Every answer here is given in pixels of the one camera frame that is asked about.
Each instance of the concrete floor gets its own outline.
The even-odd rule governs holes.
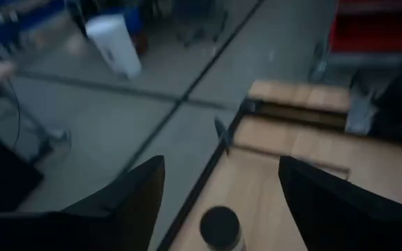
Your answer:
[[[305,82],[335,2],[228,0],[230,20],[221,39],[187,49],[163,23],[149,32],[136,79],[113,74],[94,46],[73,32],[13,78],[20,102],[44,123],[69,129],[73,143],[38,166],[45,180],[20,210],[59,210],[125,168],[163,154],[165,190],[149,248],[155,250],[216,147],[214,117],[231,122],[255,79]],[[15,117],[4,124],[14,132]],[[30,144],[23,131],[18,150]]]

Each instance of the metal frame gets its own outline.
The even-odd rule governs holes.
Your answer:
[[[245,116],[256,116],[256,117],[261,117],[261,118],[265,118],[265,119],[273,119],[273,120],[277,120],[277,121],[293,122],[293,123],[297,123],[297,124],[302,124],[304,126],[313,126],[315,128],[319,128],[321,130],[327,130],[329,132],[346,135],[348,137],[361,137],[366,140],[377,140],[377,141],[382,141],[382,142],[389,142],[391,144],[402,145],[402,142],[393,142],[393,141],[386,140],[386,139],[378,139],[378,138],[374,138],[374,137],[370,137],[370,136],[353,135],[353,134],[345,133],[345,128],[336,128],[334,126],[330,127],[329,125],[325,125],[323,123],[314,123],[314,122],[310,122],[310,121],[303,121],[301,119],[288,119],[285,117],[277,116],[275,114],[270,114],[268,112],[262,111],[262,107],[264,107],[264,106],[289,107],[291,109],[298,109],[301,111],[320,112],[321,114],[330,114],[330,115],[334,115],[334,116],[347,116],[347,114],[342,113],[342,112],[324,111],[324,110],[309,109],[309,108],[304,108],[304,107],[293,107],[293,106],[277,104],[274,102],[265,102],[263,100],[245,99],[245,101],[243,101],[243,103],[240,105],[238,112],[235,114],[235,117],[233,118],[233,120],[228,128],[228,134],[231,136],[230,138],[232,138],[232,140],[233,140],[235,131],[238,128],[239,124],[241,123],[241,120]],[[211,173],[213,172],[214,168],[217,166],[217,163],[220,160],[221,156],[228,149],[228,147],[229,147],[228,144],[229,144],[228,142],[226,142],[225,140],[222,140],[222,138],[220,138],[218,146],[216,147],[214,153],[212,154],[212,156],[209,159],[209,162],[207,163],[207,165],[204,168],[204,170],[202,171],[200,177],[198,178],[198,180],[196,181],[192,190],[190,191],[186,201],[184,202],[183,206],[179,210],[176,218],[173,220],[173,223],[171,224],[170,228],[168,229],[167,234],[165,235],[164,239],[161,241],[161,244],[159,245],[158,250],[169,250],[170,249],[172,242],[176,238],[187,215],[191,212],[192,207],[195,205],[195,202],[197,201],[198,197],[200,196],[200,193],[202,192],[202,189],[204,188],[206,182],[209,180]],[[261,149],[256,149],[256,148],[249,147],[249,146],[240,146],[238,144],[234,144],[233,142],[231,143],[231,146],[233,146],[237,149],[243,149],[243,150],[247,150],[250,152],[259,153],[262,155],[271,155],[274,157],[280,157],[280,156],[284,155],[284,154],[263,151]],[[310,160],[307,160],[307,162],[311,163],[312,165],[321,166],[325,169],[333,169],[333,170],[339,170],[341,172],[345,172],[346,173],[345,179],[348,179],[348,177],[350,176],[350,170],[345,167],[330,166],[330,165],[327,165],[324,163],[311,162]]]
[[[332,23],[329,25],[327,36],[315,44],[313,61],[308,73],[310,82],[323,80],[329,66],[342,68],[371,69],[371,68],[398,68],[402,65],[402,52],[334,52],[329,44],[333,22],[337,15],[351,15],[364,12],[372,12],[379,6],[354,6],[339,8],[337,5]]]
[[[38,153],[29,160],[29,163],[34,165],[49,154],[53,150],[52,143],[68,142],[70,144],[70,133],[68,131],[61,130],[59,133],[54,133],[48,130],[19,100],[16,100],[14,93],[7,90],[3,84],[0,84],[0,98],[5,98],[14,106],[19,105],[20,110],[17,112],[32,124],[32,130],[40,140]]]

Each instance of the floor line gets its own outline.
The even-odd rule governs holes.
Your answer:
[[[168,102],[176,102],[181,99],[177,96],[172,96],[172,95],[163,94],[163,93],[157,93],[154,91],[144,91],[144,90],[134,89],[134,88],[127,87],[127,86],[114,86],[114,85],[104,84],[101,82],[75,79],[73,77],[62,77],[62,76],[56,76],[56,75],[51,75],[51,74],[45,74],[45,73],[28,73],[28,72],[24,72],[24,71],[20,71],[17,75],[20,77],[28,78],[28,79],[43,80],[43,81],[46,81],[48,84],[77,86],[80,88],[89,89],[89,90],[93,90],[93,91],[106,91],[106,92],[117,93],[117,94],[126,94],[126,95],[131,95],[131,96],[142,96],[142,97],[154,98],[157,100],[163,100],[163,101],[168,101]]]
[[[41,80],[47,82],[48,84],[58,84],[58,85],[66,85],[66,86],[76,86],[84,89],[89,89],[93,91],[104,91],[109,93],[127,95],[127,96],[139,96],[145,98],[156,99],[165,102],[178,102],[181,101],[181,98],[176,96],[171,96],[168,94],[157,93],[153,91],[143,91],[139,89],[128,88],[124,86],[110,86],[106,84],[101,84],[100,82],[91,82],[87,80],[74,79],[69,77],[61,77],[56,75],[50,75],[45,73],[27,73],[20,72],[18,74],[19,77]],[[198,107],[207,107],[212,109],[222,109],[222,110],[236,110],[234,107],[227,106],[224,104],[211,102],[207,100],[198,100],[198,99],[189,99],[183,101],[189,105],[194,105]]]
[[[169,113],[163,118],[163,120],[155,127],[153,132],[151,132],[150,136],[142,143],[140,148],[133,154],[130,160],[126,163],[124,170],[120,173],[123,174],[124,172],[128,172],[131,168],[134,167],[137,160],[139,160],[140,156],[147,150],[149,145],[153,142],[156,138],[158,133],[164,128],[167,122],[176,114],[177,110],[184,104],[187,100],[189,95],[195,89],[195,87],[201,82],[202,78],[207,74],[210,68],[216,63],[218,58],[224,53],[225,49],[228,45],[234,40],[237,34],[243,29],[244,25],[250,20],[250,18],[255,14],[257,9],[262,5],[265,0],[258,0],[257,3],[254,4],[252,9],[246,15],[246,17],[240,22],[240,24],[235,28],[235,30],[230,34],[229,38],[223,43],[220,47],[218,53],[210,60],[210,62],[204,67],[203,71],[198,75],[197,78],[193,81],[193,83],[187,88],[182,96],[181,100],[176,102],[173,108],[169,111]]]

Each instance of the black cup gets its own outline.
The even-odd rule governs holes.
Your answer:
[[[201,218],[201,236],[214,251],[243,250],[241,227],[237,215],[230,208],[215,206]]]

